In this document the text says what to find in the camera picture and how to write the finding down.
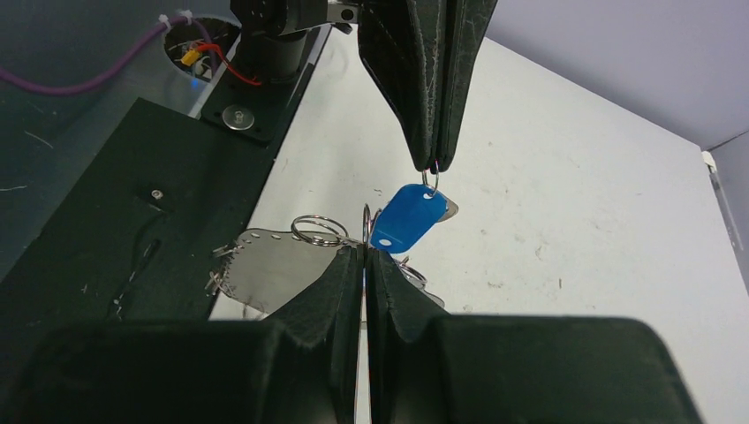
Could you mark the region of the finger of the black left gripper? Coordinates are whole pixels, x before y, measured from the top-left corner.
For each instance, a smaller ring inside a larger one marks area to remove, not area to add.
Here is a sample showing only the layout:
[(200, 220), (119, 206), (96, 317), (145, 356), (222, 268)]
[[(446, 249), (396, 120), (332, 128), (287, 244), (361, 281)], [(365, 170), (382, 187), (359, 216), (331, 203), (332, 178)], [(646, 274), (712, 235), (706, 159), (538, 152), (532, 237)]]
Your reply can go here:
[(365, 1), (359, 56), (394, 112), (418, 171), (433, 166), (443, 100), (446, 1)]
[(447, 171), (456, 155), (473, 68), (496, 5), (496, 0), (447, 3), (443, 82), (435, 138), (435, 168), (439, 172)]

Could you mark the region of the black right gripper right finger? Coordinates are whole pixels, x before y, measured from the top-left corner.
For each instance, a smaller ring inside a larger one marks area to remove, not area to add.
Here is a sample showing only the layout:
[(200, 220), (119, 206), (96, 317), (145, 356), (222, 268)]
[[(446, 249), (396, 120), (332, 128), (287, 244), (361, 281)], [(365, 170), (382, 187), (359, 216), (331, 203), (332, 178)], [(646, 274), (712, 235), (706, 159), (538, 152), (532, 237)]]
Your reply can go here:
[(367, 253), (375, 423), (698, 423), (664, 342), (620, 317), (450, 314)]

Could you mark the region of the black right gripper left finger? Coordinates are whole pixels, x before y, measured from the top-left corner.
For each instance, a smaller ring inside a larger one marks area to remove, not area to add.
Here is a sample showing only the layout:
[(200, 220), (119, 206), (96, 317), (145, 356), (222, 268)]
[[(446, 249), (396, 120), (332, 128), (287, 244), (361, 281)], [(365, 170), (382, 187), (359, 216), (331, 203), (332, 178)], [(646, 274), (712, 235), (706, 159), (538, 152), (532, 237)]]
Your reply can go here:
[(4, 423), (352, 423), (364, 254), (260, 321), (86, 323), (37, 346)]

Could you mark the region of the metal keyring plate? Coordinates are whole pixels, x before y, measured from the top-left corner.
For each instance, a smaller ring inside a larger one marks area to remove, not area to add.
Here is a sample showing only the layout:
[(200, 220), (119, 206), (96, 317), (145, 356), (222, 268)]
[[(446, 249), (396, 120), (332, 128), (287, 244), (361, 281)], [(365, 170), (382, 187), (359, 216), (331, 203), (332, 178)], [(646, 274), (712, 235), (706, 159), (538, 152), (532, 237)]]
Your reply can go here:
[(370, 239), (382, 211), (363, 211), (362, 240), (350, 236), (338, 221), (319, 215), (294, 218), (289, 231), (249, 228), (215, 249), (221, 261), (209, 273), (206, 290), (218, 292), (257, 311), (261, 320), (303, 292), (317, 280), (344, 247), (371, 246)]

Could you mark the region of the blue key tag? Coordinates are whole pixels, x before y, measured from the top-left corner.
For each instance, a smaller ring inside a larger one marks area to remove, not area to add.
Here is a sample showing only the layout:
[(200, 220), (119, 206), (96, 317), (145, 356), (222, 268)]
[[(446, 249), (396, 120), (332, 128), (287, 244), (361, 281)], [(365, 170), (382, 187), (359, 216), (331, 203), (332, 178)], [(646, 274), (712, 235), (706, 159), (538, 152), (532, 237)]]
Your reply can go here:
[(370, 243), (389, 254), (402, 254), (411, 249), (446, 211), (446, 199), (432, 187), (404, 185), (375, 221)]

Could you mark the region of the silver key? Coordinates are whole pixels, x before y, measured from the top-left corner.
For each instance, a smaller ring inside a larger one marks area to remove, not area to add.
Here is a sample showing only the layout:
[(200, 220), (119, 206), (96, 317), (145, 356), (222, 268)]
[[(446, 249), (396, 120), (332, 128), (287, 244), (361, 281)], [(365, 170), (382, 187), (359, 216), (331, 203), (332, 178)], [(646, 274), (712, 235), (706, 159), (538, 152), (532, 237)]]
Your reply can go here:
[(456, 202), (454, 202), (448, 197), (444, 197), (444, 199), (446, 201), (446, 209), (445, 209), (444, 214), (438, 220), (438, 223), (451, 219), (459, 211), (459, 207)]

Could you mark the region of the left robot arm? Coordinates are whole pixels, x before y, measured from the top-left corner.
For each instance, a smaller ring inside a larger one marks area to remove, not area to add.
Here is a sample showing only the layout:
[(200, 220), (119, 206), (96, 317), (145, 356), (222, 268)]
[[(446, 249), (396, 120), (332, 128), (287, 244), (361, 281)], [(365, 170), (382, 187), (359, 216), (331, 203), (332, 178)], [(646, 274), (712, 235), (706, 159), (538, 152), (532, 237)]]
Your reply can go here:
[(357, 27), (359, 57), (405, 136), (416, 170), (449, 169), (473, 68), (496, 2), (233, 1), (235, 58), (263, 80), (286, 79), (307, 32)]

